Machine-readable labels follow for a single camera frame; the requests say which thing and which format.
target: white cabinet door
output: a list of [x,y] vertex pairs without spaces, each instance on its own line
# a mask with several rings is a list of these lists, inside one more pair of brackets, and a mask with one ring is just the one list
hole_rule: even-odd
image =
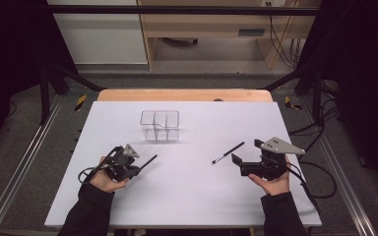
[[[135,0],[47,0],[50,5],[137,5]],[[147,64],[137,14],[54,14],[76,64]]]

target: forearm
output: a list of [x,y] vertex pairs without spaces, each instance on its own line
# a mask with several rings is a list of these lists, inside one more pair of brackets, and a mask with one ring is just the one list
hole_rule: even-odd
[[106,193],[88,184],[78,202],[69,211],[59,236],[106,236],[114,193]]
[[304,235],[305,229],[300,221],[291,192],[262,198],[263,210],[266,215],[265,235]]

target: black cord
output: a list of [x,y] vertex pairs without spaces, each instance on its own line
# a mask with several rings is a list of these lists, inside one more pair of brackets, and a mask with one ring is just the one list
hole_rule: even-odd
[[14,110],[13,110],[12,112],[10,112],[10,113],[7,115],[7,118],[10,117],[10,116],[12,116],[12,115],[14,115],[14,113],[15,113],[15,112],[17,111],[17,109],[18,109],[18,106],[17,106],[16,103],[14,103],[14,102],[10,102],[9,104],[10,104],[10,105],[14,105]]
[[294,164],[292,164],[290,162],[287,162],[287,164],[293,166],[297,170],[297,172],[299,173],[300,177],[302,177],[302,172],[300,172],[299,168],[296,165],[294,165]]
[[[101,161],[100,164],[99,164],[97,167],[95,167],[95,168],[93,168],[93,167],[88,167],[88,168],[82,170],[82,171],[79,173],[79,176],[78,176],[79,182],[80,182],[81,184],[89,184],[89,183],[91,182],[92,177],[93,177],[93,176],[94,176],[99,170],[103,169],[102,166],[106,163],[106,161],[107,161],[109,158],[111,158],[112,154],[113,154],[115,151],[116,151],[116,148],[114,148],[112,151],[110,151],[109,154],[106,156],[106,158],[104,158],[103,161]],[[89,181],[82,181],[82,180],[81,180],[81,176],[82,176],[83,174],[85,174],[85,175],[87,176],[87,178],[89,177],[90,180],[89,180]]]
[[310,132],[310,133],[305,133],[305,134],[300,134],[300,135],[292,135],[292,136],[311,136],[311,135],[317,134],[319,132],[321,132],[321,129],[314,131],[314,132]]
[[337,192],[337,182],[336,180],[334,179],[334,176],[328,172],[328,170],[326,170],[324,167],[320,166],[320,165],[317,165],[315,163],[312,163],[312,162],[308,162],[308,161],[299,161],[299,164],[307,164],[307,165],[311,165],[311,166],[314,166],[314,167],[317,167],[318,169],[324,171],[325,173],[327,173],[327,175],[330,177],[330,179],[333,181],[333,184],[334,184],[334,190],[331,194],[328,194],[328,195],[323,195],[323,196],[315,196],[315,195],[312,195],[313,198],[315,199],[328,199],[328,198],[331,198],[333,195],[336,194]]
[[[338,110],[338,108],[337,107],[333,107],[333,108],[331,108],[330,110],[328,110],[324,115],[322,115],[322,117],[323,118],[325,118],[326,116],[328,116],[328,115],[330,115],[332,112],[333,112],[333,110]],[[299,133],[299,132],[302,132],[302,131],[305,131],[305,130],[307,130],[307,129],[310,129],[310,128],[312,128],[313,126],[315,126],[317,124],[317,122],[316,121],[314,121],[314,122],[312,122],[311,124],[309,124],[309,125],[307,125],[307,126],[305,126],[305,127],[303,127],[303,128],[300,128],[300,129],[298,129],[298,130],[294,130],[294,131],[289,131],[289,132],[287,132],[290,136],[292,136],[292,135],[294,135],[294,134],[297,134],[297,133]]]
[[[272,7],[272,3],[270,3],[270,2],[266,2],[266,6],[267,6],[267,7]],[[276,34],[276,31],[275,31],[275,29],[274,29],[274,27],[273,27],[273,19],[272,19],[272,15],[269,16],[269,19],[270,19],[270,42],[272,43],[273,47],[274,47],[274,48],[276,49],[276,51],[278,52],[278,54],[279,54],[279,56],[281,57],[283,63],[284,63],[287,67],[292,68],[293,65],[292,65],[292,63],[288,60],[286,54],[284,53],[284,48],[282,47],[282,43],[281,43],[281,41],[279,40],[278,35]],[[278,48],[277,48],[277,47],[275,46],[275,44],[273,43],[273,33],[275,33],[276,40],[278,41],[279,47],[280,47],[280,49],[282,50],[282,53],[283,53],[283,55],[284,55],[284,58],[286,59],[286,61],[287,61],[290,65],[287,65],[287,64],[286,64],[286,62],[285,62],[284,58],[282,57],[280,51],[278,50]]]
[[290,57],[290,60],[293,62],[294,68],[296,68],[297,63],[299,61],[300,39],[296,40],[296,47],[295,47],[294,52],[293,52],[294,41],[295,41],[295,39],[292,39],[290,41],[289,57]]
[[286,167],[287,171],[292,173],[296,178],[299,179],[300,185],[302,186],[303,190],[305,191],[306,196],[308,197],[309,201],[311,204],[315,207],[318,213],[320,213],[319,205],[318,202],[312,197],[311,192],[309,191],[308,185],[306,184],[305,180],[302,178],[301,175],[298,173],[294,172],[292,169]]
[[[317,135],[317,137],[312,141],[312,143],[305,149],[306,152],[308,152],[312,146],[315,145],[315,143],[318,141],[318,139],[321,137],[322,133],[324,132],[324,126],[321,127],[320,133]],[[300,160],[303,157],[304,154],[297,157],[298,160]]]

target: clear plastic container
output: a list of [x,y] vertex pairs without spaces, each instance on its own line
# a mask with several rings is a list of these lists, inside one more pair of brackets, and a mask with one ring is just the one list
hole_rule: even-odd
[[145,110],[140,124],[146,141],[178,141],[179,112],[177,110]]

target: white table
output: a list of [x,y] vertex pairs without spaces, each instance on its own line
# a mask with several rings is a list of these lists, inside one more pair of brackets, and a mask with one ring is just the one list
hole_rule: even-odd
[[[178,110],[180,139],[146,142],[140,126],[143,110]],[[118,190],[110,225],[118,228],[235,228],[264,224],[263,190],[241,177],[230,155],[211,161],[240,142],[234,153],[244,161],[260,161],[254,139],[272,137],[290,143],[282,115],[274,102],[97,101],[78,141],[57,196],[45,221],[61,227],[77,201],[78,173],[98,164],[114,147],[130,144],[141,166],[158,158],[125,189]],[[289,160],[299,166],[294,155]],[[290,188],[304,226],[321,225],[299,181]]]

